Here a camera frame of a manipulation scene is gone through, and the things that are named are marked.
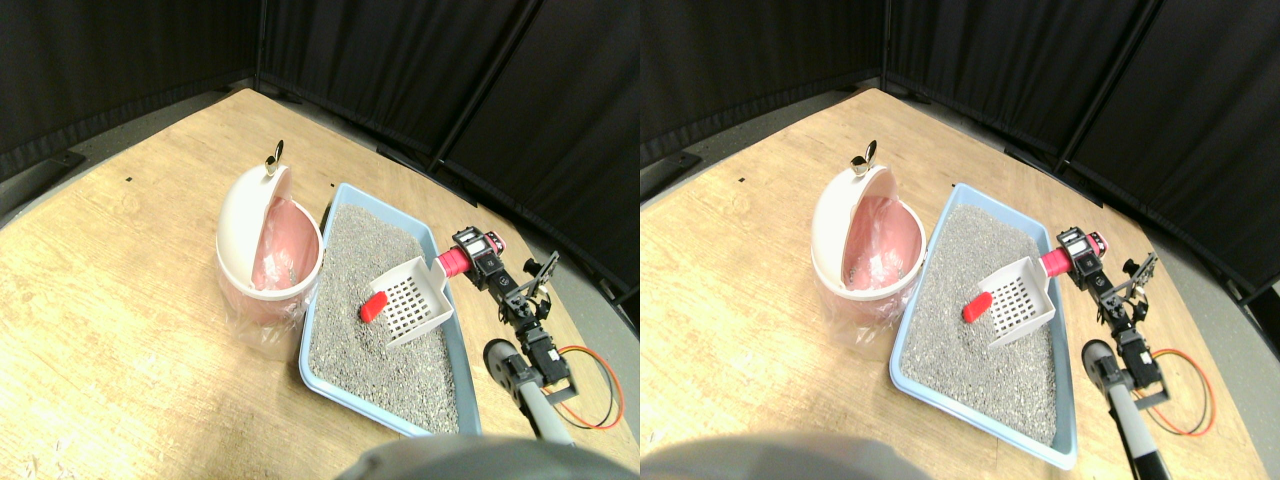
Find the litter scoop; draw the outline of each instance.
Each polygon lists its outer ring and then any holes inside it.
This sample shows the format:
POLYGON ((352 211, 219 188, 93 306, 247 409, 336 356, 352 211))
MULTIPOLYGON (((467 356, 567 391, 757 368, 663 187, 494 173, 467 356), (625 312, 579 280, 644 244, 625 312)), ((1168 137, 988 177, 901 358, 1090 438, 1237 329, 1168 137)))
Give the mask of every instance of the litter scoop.
POLYGON ((453 316, 453 305, 444 296, 447 280, 444 266, 436 259, 431 259, 430 268, 422 257, 403 262, 369 283, 378 293, 366 303, 366 308, 384 302, 385 306, 370 312, 361 308, 361 316, 369 323, 378 316, 376 310, 380 310, 392 332, 392 340, 387 347, 404 344, 453 316))
POLYGON ((964 321, 970 324, 982 314, 991 314, 996 339, 988 348, 1027 337, 1053 317, 1057 308, 1048 298, 1048 279, 1071 270, 1071 259, 1087 248, 1093 250, 1096 259, 1102 259, 1107 251, 1106 241, 1097 232, 1083 237, 1088 242, 1070 243, 1074 251, 1059 247, 1039 259, 1023 257, 978 282, 982 294, 969 302, 961 314, 964 321))

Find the wooden table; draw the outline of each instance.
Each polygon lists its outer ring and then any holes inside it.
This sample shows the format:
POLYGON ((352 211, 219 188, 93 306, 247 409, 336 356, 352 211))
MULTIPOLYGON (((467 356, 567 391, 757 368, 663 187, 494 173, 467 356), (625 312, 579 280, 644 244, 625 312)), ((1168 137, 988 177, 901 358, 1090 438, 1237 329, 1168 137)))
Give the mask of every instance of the wooden table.
MULTIPOLYGON (((442 251, 453 232, 476 225, 507 239, 508 262, 530 257, 502 218, 239 91, 0 230, 0 476, 22 476, 33 461, 41 477, 61 468, 81 477, 333 477, 401 436, 312 393, 296 361, 264 360, 224 325, 219 209, 232 180, 282 138, 294 200, 317 220, 347 182, 425 221, 442 251)), ((488 292, 466 285, 453 296, 484 433, 532 436, 481 357, 490 339, 515 340, 511 326, 488 292)), ((552 297, 547 330, 559 346, 581 344, 552 297)), ((567 403, 589 419, 604 415, 605 380, 585 356, 568 358, 582 394, 567 403)), ((637 468, 625 422, 572 435, 637 468)))
MULTIPOLYGON (((818 196, 849 159, 878 141, 902 201, 933 232, 954 183, 968 183, 1038 219, 1051 233, 1079 225, 1111 243, 1106 270, 1152 246, 1133 220, 1097 207, 1046 174, 911 109, 864 91, 704 172, 641 214, 641 454, 695 438, 822 430, 873 438, 937 477, 1128 477, 1107 403, 1080 366, 1080 348, 1110 342, 1094 303, 1062 288, 1079 461, 1062 472, 897 390, 887 355, 868 360, 829 340, 809 257, 818 196)), ((1166 434, 1148 420, 1175 477, 1262 477, 1253 443, 1213 357, 1162 266, 1139 325, 1153 348, 1201 362, 1219 398, 1213 430, 1166 434)), ((1194 370, 1161 361, 1175 399, 1161 410, 1189 428, 1199 417, 1194 370)))

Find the black backdrop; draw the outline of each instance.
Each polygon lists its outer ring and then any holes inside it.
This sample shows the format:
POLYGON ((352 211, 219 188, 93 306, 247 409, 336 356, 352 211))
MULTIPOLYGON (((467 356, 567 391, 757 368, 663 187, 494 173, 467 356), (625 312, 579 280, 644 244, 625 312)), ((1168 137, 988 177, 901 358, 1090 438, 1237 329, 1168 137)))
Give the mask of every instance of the black backdrop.
POLYGON ((271 0, 261 78, 435 155, 481 82, 517 0, 271 0))
POLYGON ((543 4, 444 166, 517 209, 593 270, 640 284, 637 8, 543 4))
POLYGON ((1245 291, 1280 275, 1275 3, 266 4, 0 3, 0 180, 259 72, 635 292, 636 160, 884 72, 1061 152, 1245 291))
POLYGON ((883 0, 645 1, 641 166, 881 72, 883 0))
POLYGON ((0 1, 0 180, 253 74, 259 0, 0 1))
POLYGON ((1137 0, 893 0, 886 77, 1050 154, 1102 88, 1137 0))
POLYGON ((1071 166, 1245 291, 1280 274, 1280 4, 1169 0, 1071 166))

